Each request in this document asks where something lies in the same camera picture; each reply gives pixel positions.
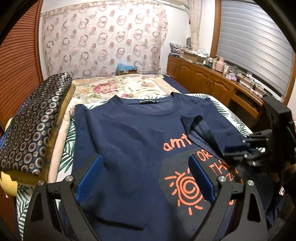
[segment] window blind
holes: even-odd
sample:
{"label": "window blind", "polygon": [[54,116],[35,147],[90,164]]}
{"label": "window blind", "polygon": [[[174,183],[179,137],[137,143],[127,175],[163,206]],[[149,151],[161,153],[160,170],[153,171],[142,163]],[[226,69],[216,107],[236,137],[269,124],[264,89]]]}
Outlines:
{"label": "window blind", "polygon": [[285,94],[292,47],[275,22],[251,0],[222,0],[217,56],[251,71]]}

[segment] metal screw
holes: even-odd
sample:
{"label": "metal screw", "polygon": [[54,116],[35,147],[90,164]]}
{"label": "metal screw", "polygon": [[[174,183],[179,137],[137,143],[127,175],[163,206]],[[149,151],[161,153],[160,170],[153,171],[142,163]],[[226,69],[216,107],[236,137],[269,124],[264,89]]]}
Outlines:
{"label": "metal screw", "polygon": [[65,180],[66,180],[67,182],[70,182],[70,181],[73,180],[73,177],[72,177],[72,176],[66,176]]}
{"label": "metal screw", "polygon": [[249,186],[254,186],[254,184],[255,184],[252,180],[248,180],[247,183]]}
{"label": "metal screw", "polygon": [[37,182],[37,184],[38,184],[38,186],[42,186],[42,185],[44,184],[44,181],[43,181],[43,180],[39,180],[39,181]]}
{"label": "metal screw", "polygon": [[219,176],[218,179],[219,179],[220,182],[225,182],[226,181],[225,176]]}

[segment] beige curtain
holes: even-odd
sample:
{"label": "beige curtain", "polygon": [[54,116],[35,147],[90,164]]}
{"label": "beige curtain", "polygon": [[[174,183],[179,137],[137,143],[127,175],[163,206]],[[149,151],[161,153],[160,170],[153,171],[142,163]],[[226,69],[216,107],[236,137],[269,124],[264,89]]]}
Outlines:
{"label": "beige curtain", "polygon": [[168,22],[161,3],[101,1],[67,6],[43,16],[48,75],[73,79],[114,74],[118,63],[160,73],[160,49]]}
{"label": "beige curtain", "polygon": [[202,0],[189,0],[191,50],[197,51],[200,47],[200,19],[202,15]]}

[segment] orange sun graphic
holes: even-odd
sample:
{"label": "orange sun graphic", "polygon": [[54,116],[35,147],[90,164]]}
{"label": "orange sun graphic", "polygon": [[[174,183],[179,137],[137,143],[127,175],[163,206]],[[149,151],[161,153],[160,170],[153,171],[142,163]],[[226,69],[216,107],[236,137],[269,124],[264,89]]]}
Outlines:
{"label": "orange sun graphic", "polygon": [[[179,172],[175,172],[175,174],[176,176],[165,177],[165,180],[176,179],[175,182],[170,183],[170,187],[176,185],[176,188],[172,192],[172,195],[178,194],[178,207],[181,206],[181,204],[189,206],[188,213],[190,216],[192,215],[192,207],[196,208],[197,210],[202,210],[203,207],[198,206],[197,203],[202,200],[203,196],[202,194],[200,194],[200,189],[198,188],[194,177],[187,176],[187,174],[190,174],[189,168],[187,169],[187,174],[185,172],[182,174]],[[189,183],[193,185],[193,188],[191,190],[186,189],[186,185]]]}

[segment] pink thermos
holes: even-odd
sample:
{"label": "pink thermos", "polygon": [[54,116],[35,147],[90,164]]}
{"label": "pink thermos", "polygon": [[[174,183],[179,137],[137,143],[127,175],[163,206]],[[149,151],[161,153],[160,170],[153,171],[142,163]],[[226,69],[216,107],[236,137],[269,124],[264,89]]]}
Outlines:
{"label": "pink thermos", "polygon": [[216,62],[216,70],[223,73],[224,71],[224,58],[220,58],[219,61]]}

